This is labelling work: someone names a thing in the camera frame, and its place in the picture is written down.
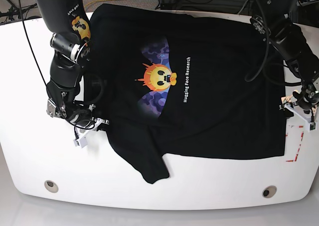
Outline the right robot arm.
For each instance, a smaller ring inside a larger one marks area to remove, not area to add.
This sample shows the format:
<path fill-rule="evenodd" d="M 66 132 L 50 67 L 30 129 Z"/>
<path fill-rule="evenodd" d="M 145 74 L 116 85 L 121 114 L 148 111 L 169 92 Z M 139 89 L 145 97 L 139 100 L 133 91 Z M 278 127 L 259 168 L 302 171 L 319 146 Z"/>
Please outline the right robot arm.
<path fill-rule="evenodd" d="M 50 46 L 54 56 L 50 66 L 47 114 L 67 121 L 74 129 L 74 144 L 87 146 L 87 134 L 98 131 L 109 121 L 94 116 L 95 104 L 102 98 L 105 83 L 101 77 L 86 74 L 90 53 L 90 22 L 83 0 L 35 0 L 41 16 L 52 32 Z M 80 81 L 87 75 L 100 87 L 92 100 L 76 100 L 80 93 Z"/>

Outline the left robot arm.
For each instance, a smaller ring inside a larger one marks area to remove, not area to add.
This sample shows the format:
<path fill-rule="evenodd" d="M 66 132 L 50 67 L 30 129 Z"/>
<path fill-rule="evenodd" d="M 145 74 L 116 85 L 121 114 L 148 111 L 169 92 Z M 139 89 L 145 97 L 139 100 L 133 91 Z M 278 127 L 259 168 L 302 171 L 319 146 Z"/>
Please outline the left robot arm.
<path fill-rule="evenodd" d="M 255 0 L 258 8 L 250 22 L 266 36 L 282 56 L 291 73 L 300 81 L 301 92 L 293 92 L 295 102 L 284 99 L 280 108 L 302 118 L 308 131 L 317 129 L 319 112 L 319 59 L 312 52 L 301 28 L 294 24 L 289 14 L 298 0 Z"/>

